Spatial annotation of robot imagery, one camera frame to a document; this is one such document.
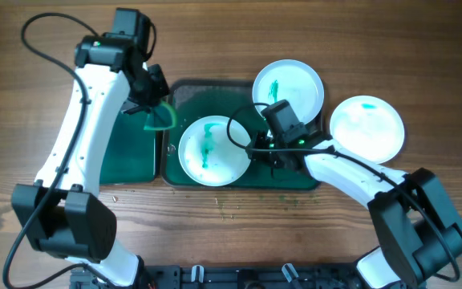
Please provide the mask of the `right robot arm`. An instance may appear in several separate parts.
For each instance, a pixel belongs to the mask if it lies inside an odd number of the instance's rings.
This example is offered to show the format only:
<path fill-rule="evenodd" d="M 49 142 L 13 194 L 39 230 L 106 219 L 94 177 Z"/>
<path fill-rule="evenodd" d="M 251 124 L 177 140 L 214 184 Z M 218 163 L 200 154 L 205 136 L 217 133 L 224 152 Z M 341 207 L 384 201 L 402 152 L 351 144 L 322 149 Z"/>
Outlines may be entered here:
<path fill-rule="evenodd" d="M 251 140 L 251 159 L 332 185 L 368 210 L 379 245 L 355 265 L 368 287 L 459 280 L 462 218 L 432 171 L 405 173 L 359 157 L 323 131 L 309 131 L 286 100 L 261 108 L 272 134 Z"/>

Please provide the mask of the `white plate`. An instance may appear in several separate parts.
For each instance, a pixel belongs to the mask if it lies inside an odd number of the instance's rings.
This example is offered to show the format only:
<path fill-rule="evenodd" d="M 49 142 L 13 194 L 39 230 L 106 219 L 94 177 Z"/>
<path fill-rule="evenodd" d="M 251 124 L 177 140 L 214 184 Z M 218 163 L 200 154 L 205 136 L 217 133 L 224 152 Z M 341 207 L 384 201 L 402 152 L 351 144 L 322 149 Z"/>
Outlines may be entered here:
<path fill-rule="evenodd" d="M 287 100 L 298 119 L 309 124 L 321 112 L 324 87 L 316 71 L 294 59 L 268 64 L 257 75 L 252 88 L 254 103 L 274 104 Z"/>
<path fill-rule="evenodd" d="M 244 147 L 251 138 L 246 129 L 227 116 L 206 116 L 190 124 L 181 135 L 178 158 L 196 183 L 219 187 L 237 181 L 249 168 Z"/>
<path fill-rule="evenodd" d="M 345 149 L 377 164 L 401 151 L 405 127 L 400 114 L 374 96 L 353 96 L 333 111 L 330 134 Z"/>

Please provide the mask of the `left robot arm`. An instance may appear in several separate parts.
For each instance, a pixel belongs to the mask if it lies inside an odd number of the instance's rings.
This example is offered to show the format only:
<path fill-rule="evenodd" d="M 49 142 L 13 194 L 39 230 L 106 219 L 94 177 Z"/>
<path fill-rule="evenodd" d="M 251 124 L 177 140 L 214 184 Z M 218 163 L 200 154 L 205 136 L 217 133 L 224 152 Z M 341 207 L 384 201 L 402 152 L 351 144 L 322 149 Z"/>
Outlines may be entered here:
<path fill-rule="evenodd" d="M 147 131 L 176 126 L 164 74 L 148 64 L 156 37 L 148 16 L 119 8 L 109 32 L 90 31 L 82 39 L 67 69 L 74 86 L 51 154 L 34 182 L 16 185 L 11 196 L 22 227 L 18 239 L 90 272 L 97 287 L 156 285 L 143 259 L 116 239 L 116 216 L 99 200 L 103 158 L 119 114 L 144 112 Z"/>

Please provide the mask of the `green yellow sponge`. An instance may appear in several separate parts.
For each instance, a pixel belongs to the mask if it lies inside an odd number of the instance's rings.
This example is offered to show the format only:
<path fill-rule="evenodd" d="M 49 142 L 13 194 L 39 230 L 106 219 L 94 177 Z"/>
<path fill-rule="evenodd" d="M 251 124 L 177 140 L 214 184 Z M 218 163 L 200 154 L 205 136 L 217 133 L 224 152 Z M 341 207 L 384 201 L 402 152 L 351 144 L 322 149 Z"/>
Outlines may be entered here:
<path fill-rule="evenodd" d="M 161 100 L 158 105 L 145 108 L 146 119 L 144 130 L 164 131 L 175 128 L 177 125 L 177 114 L 174 107 Z"/>

